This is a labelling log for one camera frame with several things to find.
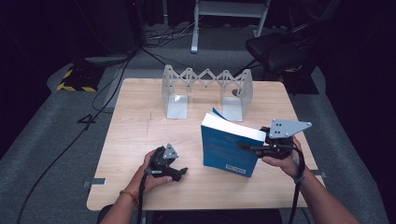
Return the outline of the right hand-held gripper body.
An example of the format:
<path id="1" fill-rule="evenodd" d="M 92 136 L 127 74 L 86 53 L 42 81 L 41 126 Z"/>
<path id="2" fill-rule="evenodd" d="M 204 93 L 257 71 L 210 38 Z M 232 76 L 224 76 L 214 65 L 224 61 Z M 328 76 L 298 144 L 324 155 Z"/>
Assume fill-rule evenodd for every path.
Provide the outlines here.
<path id="1" fill-rule="evenodd" d="M 294 149 L 293 136 L 312 126 L 308 121 L 273 119 L 267 131 L 265 142 L 267 149 L 264 155 L 276 159 L 286 159 Z"/>

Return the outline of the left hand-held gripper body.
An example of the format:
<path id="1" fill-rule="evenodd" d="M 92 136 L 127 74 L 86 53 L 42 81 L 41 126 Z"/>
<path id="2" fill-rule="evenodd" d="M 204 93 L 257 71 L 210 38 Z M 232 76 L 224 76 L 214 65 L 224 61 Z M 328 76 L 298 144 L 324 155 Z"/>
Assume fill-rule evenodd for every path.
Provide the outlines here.
<path id="1" fill-rule="evenodd" d="M 147 173 L 154 177 L 179 177 L 179 170 L 170 167 L 177 157 L 178 154 L 171 144 L 167 144 L 166 147 L 158 147 L 148 163 Z"/>

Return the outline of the blue paperback book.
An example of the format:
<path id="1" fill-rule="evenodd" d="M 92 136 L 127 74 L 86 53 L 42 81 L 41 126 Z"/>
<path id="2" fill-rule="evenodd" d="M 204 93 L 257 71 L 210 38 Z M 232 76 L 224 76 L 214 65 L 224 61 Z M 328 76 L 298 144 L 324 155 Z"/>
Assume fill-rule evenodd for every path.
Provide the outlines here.
<path id="1" fill-rule="evenodd" d="M 201 123 L 204 165 L 251 177 L 258 157 L 240 144 L 263 146 L 266 133 L 228 121 L 213 107 Z"/>

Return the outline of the person's right hand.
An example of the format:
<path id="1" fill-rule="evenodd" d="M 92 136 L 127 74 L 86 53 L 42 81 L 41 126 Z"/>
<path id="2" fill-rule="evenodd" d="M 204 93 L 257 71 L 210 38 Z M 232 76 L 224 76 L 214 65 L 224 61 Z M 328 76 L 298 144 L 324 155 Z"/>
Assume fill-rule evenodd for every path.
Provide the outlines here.
<path id="1" fill-rule="evenodd" d="M 293 137 L 294 150 L 286 159 L 275 159 L 272 157 L 262 157 L 262 161 L 280 168 L 286 175 L 290 176 L 296 183 L 302 182 L 306 177 L 308 168 L 304 162 L 304 153 L 300 141 Z"/>

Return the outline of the grey expandable metal book stand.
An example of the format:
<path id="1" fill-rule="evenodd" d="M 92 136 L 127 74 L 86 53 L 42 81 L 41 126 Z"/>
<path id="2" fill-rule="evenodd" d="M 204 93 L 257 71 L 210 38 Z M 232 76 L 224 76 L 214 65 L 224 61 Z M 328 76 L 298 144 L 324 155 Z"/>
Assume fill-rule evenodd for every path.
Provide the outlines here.
<path id="1" fill-rule="evenodd" d="M 167 64 L 163 69 L 162 97 L 168 119 L 186 119 L 194 91 L 218 91 L 221 111 L 216 112 L 230 121 L 243 121 L 253 98 L 251 71 L 245 69 L 235 77 L 223 70 L 215 75 L 206 69 L 201 73 L 187 68 L 180 74 Z"/>

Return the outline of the person's dark clothed lap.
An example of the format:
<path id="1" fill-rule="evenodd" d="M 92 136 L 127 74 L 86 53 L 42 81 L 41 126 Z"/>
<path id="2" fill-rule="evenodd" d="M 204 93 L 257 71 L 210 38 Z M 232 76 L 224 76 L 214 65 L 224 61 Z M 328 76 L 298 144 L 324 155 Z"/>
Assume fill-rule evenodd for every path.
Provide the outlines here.
<path id="1" fill-rule="evenodd" d="M 150 224 L 282 224 L 278 209 L 154 211 Z"/>

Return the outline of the black chair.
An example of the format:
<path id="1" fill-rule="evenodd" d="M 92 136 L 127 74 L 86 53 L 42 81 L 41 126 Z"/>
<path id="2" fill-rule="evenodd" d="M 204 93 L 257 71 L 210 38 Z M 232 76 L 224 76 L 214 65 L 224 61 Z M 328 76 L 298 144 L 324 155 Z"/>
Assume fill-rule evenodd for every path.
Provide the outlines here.
<path id="1" fill-rule="evenodd" d="M 329 24 L 328 20 L 309 21 L 286 32 L 272 32 L 250 38 L 245 48 L 253 60 L 237 75 L 258 63 L 263 79 L 276 78 L 291 94 L 318 94 L 311 77 L 318 61 L 318 40 Z"/>

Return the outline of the yellow black striped base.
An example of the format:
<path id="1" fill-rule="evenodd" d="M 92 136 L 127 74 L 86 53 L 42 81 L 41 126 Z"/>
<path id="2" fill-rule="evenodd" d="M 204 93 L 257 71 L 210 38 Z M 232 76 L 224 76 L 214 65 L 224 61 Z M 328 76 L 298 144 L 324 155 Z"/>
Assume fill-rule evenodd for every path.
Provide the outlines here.
<path id="1" fill-rule="evenodd" d="M 57 87 L 58 91 L 98 91 L 100 80 L 105 72 L 104 67 L 89 65 L 78 68 L 70 65 Z"/>

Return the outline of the white metal stand frame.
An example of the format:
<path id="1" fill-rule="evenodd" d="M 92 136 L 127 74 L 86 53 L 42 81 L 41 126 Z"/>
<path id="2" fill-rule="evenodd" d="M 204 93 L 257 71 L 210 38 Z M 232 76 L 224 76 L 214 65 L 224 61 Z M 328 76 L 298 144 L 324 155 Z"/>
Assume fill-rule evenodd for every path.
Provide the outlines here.
<path id="1" fill-rule="evenodd" d="M 262 34 L 263 26 L 272 0 L 262 3 L 220 2 L 220 0 L 195 0 L 194 27 L 191 40 L 191 53 L 198 51 L 199 20 L 201 16 L 223 16 L 259 19 L 258 28 L 253 31 L 255 37 Z"/>

